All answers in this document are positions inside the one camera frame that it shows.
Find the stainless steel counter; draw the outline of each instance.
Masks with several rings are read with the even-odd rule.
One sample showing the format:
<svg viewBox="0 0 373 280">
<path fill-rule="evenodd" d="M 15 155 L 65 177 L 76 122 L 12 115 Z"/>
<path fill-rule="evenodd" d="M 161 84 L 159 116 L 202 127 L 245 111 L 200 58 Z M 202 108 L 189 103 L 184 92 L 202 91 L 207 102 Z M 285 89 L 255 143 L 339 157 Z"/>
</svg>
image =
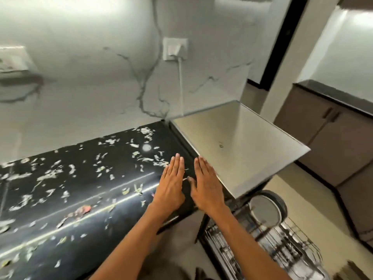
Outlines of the stainless steel counter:
<svg viewBox="0 0 373 280">
<path fill-rule="evenodd" d="M 237 101 L 175 119 L 171 124 L 212 164 L 234 198 L 310 150 Z"/>
</svg>

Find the right hand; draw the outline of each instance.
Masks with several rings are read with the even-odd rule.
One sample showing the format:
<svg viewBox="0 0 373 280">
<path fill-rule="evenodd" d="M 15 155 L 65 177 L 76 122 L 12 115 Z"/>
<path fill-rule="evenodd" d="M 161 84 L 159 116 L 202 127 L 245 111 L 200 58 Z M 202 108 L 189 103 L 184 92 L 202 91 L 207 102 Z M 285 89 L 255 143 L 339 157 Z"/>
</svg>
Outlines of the right hand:
<svg viewBox="0 0 373 280">
<path fill-rule="evenodd" d="M 191 185 L 191 197 L 197 207 L 214 219 L 219 212 L 226 209 L 223 187 L 216 176 L 214 168 L 202 157 L 194 159 L 195 179 L 188 177 Z"/>
</svg>

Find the hand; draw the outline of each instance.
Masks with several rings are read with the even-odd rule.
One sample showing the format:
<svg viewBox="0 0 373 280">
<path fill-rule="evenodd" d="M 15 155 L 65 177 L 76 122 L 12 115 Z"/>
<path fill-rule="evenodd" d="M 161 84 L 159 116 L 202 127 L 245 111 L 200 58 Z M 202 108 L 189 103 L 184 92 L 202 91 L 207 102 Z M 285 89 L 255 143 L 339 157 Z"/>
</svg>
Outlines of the hand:
<svg viewBox="0 0 373 280">
<path fill-rule="evenodd" d="M 224 203 L 223 186 L 216 176 L 214 168 L 202 157 L 194 159 L 196 181 L 188 177 L 191 184 L 191 197 L 200 210 L 214 219 L 227 207 Z"/>
<path fill-rule="evenodd" d="M 171 158 L 170 165 L 167 165 L 163 170 L 152 202 L 152 205 L 160 210 L 165 218 L 178 209 L 185 200 L 181 191 L 183 176 L 184 158 L 177 153 L 176 157 Z"/>
</svg>

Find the cabinet handle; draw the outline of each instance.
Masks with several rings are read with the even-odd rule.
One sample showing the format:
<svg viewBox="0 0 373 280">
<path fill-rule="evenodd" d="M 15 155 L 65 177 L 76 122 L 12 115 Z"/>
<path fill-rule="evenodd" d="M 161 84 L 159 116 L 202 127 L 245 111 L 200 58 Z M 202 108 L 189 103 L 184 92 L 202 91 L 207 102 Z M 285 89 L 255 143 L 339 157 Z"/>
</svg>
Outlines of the cabinet handle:
<svg viewBox="0 0 373 280">
<path fill-rule="evenodd" d="M 338 119 L 338 117 L 339 117 L 341 114 L 342 114 L 342 112 L 337 112 L 337 113 L 334 115 L 334 117 L 330 120 L 330 122 L 334 123 L 334 122 Z"/>
<path fill-rule="evenodd" d="M 326 119 L 326 117 L 328 117 L 329 114 L 330 114 L 330 112 L 332 112 L 332 111 L 333 111 L 333 108 L 332 108 L 332 107 L 329 107 L 329 108 L 326 110 L 326 112 L 325 112 L 325 114 L 324 114 L 324 116 L 323 116 L 323 119 Z"/>
</svg>

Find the forearm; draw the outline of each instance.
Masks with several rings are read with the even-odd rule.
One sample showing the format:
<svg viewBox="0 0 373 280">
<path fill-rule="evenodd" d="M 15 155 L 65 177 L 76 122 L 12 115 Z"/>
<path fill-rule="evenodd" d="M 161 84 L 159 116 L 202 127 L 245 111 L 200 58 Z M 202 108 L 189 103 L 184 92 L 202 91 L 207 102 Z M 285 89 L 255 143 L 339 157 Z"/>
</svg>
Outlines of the forearm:
<svg viewBox="0 0 373 280">
<path fill-rule="evenodd" d="M 157 231 L 167 217 L 150 204 L 90 280 L 136 280 Z"/>
<path fill-rule="evenodd" d="M 213 217 L 239 263 L 242 273 L 250 280 L 288 280 L 290 277 L 246 232 L 228 207 Z"/>
</svg>

